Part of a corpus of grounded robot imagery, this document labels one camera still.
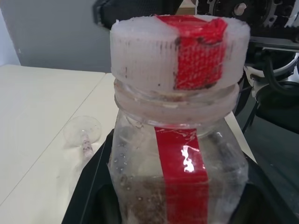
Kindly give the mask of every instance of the bottle neck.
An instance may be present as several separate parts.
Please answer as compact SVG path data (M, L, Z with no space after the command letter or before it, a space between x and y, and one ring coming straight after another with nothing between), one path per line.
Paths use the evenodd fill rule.
M209 126L234 108L238 85L218 91L144 91L118 80L114 83L117 106L132 119L165 128Z

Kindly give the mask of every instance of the black holder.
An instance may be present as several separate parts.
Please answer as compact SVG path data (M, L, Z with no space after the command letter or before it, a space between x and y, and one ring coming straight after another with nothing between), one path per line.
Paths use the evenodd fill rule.
M108 161L113 130L82 171L62 224L121 224ZM260 167L245 155L249 181L229 224L299 224Z

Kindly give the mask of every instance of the plastic bottle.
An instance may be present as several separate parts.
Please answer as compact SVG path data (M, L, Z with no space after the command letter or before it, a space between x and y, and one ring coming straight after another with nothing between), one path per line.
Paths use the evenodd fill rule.
M123 224L226 224L248 165L224 117L235 106L249 27L153 16L111 30L120 109L109 170Z

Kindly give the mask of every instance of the black cable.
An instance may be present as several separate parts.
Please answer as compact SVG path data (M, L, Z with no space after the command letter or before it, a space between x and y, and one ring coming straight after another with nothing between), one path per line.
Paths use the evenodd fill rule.
M265 63L263 66L263 74L267 81L269 82L269 86L274 89L276 92L279 92L282 95L286 96L299 96L299 91L289 90L283 86L281 86L274 77L273 64L270 56L265 56Z

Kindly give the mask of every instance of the clear plastic bottle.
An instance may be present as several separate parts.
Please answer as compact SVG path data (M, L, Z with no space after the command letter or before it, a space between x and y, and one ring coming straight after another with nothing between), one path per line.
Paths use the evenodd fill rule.
M128 26L137 33L137 37L133 35L137 42L147 39L143 28L138 36L140 32L134 27L144 19L133 19L133 25ZM208 85L176 90L168 89L169 79L163 77L149 80L148 88L144 88L144 83L134 78L138 72L147 77L144 74L150 71L139 67L138 60L141 64L161 64L161 74L172 68L167 67L169 58L163 63L154 57L143 60L142 54L130 55L137 63L125 62L121 55L129 53L134 41L128 44L123 37L130 39L132 34L122 34L120 42L126 49L121 49L117 31L127 29L115 26L111 33L112 71L117 77L115 101L120 111L108 165L123 224L228 223L248 179L246 160L224 120L234 108L238 85L222 80L222 86L214 89ZM248 36L238 38L246 45ZM243 66L245 53L246 47L236 68ZM123 68L119 66L121 57Z

